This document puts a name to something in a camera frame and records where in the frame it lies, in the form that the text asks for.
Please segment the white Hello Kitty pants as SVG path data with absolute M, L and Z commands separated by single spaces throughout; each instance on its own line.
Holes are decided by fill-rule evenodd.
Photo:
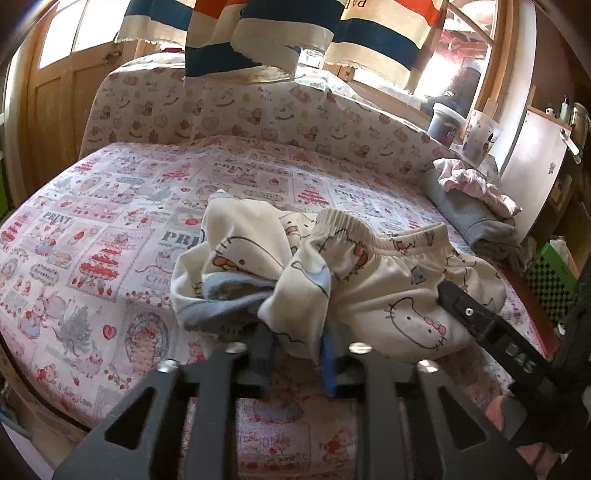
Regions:
M 406 362 L 463 349 L 467 329 L 439 304 L 445 281 L 493 311 L 505 304 L 497 270 L 458 252 L 442 223 L 377 235 L 344 211 L 282 211 L 216 191 L 201 238 L 175 261 L 170 295 L 188 331 L 235 341 L 263 322 L 288 354 L 318 360 L 325 325 Z

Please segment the green checkered box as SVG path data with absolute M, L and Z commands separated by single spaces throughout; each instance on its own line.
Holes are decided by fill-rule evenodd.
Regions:
M 577 280 L 550 243 L 526 271 L 526 281 L 554 326 L 567 315 Z

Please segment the folded grey garment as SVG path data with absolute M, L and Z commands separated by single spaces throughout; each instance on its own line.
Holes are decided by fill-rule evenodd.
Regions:
M 435 169 L 424 174 L 422 188 L 473 252 L 505 262 L 516 272 L 524 269 L 524 256 L 518 241 L 518 232 L 513 225 L 498 220 L 476 198 L 458 190 L 446 192 L 439 184 L 439 173 Z

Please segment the folded pink garment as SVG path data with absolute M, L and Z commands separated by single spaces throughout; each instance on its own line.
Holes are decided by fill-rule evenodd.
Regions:
M 511 219 L 522 208 L 508 195 L 490 183 L 474 168 L 468 168 L 460 159 L 438 159 L 433 166 L 439 175 L 438 183 L 445 192 L 458 191 L 480 200 L 498 218 Z

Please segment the white cabinet side panel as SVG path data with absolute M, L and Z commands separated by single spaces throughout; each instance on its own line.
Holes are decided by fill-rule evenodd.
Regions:
M 571 128 L 532 107 L 501 175 L 501 191 L 522 209 L 514 217 L 518 242 L 524 241 L 551 193 L 564 161 Z

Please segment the pink print bed sheet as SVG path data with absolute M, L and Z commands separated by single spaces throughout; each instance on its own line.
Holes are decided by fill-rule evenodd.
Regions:
M 382 234 L 442 219 L 375 164 L 271 142 L 215 136 L 95 150 L 1 228 L 1 370 L 50 463 L 160 360 L 204 359 L 204 342 L 173 317 L 169 284 L 217 190 L 286 211 L 335 207 Z

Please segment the grey lidded jar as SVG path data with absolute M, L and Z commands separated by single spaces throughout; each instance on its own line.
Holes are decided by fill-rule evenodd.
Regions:
M 433 116 L 427 133 L 446 148 L 450 148 L 465 125 L 465 117 L 450 107 L 436 102 L 433 105 Z

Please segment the baby bear patterned headboard cover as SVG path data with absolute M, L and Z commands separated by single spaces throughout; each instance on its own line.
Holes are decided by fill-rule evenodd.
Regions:
M 80 154 L 114 142 L 179 145 L 215 135 L 300 147 L 413 184 L 434 161 L 457 155 L 328 71 L 301 67 L 279 83 L 187 84 L 179 53 L 144 56 L 106 76 Z

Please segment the wooden door with window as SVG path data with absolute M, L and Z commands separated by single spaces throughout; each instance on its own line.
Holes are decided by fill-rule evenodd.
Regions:
M 127 6 L 58 1 L 13 56 L 4 94 L 3 162 L 15 205 L 78 160 L 104 78 L 152 52 L 143 41 L 116 42 Z

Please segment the striped hanging curtain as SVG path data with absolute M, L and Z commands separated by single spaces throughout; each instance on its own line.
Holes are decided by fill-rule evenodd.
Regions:
M 117 41 L 183 46 L 185 78 L 293 79 L 301 51 L 414 90 L 440 41 L 445 1 L 132 1 Z

